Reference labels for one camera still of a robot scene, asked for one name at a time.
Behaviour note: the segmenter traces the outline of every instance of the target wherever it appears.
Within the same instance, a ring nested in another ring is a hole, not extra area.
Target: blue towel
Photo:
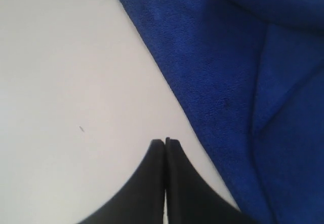
[[[120,0],[242,212],[324,223],[324,0]]]

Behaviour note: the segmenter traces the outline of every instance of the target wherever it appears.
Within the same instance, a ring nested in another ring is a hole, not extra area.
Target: white surface
[[[1,223],[82,220],[166,136],[234,203],[118,0],[0,0]]]

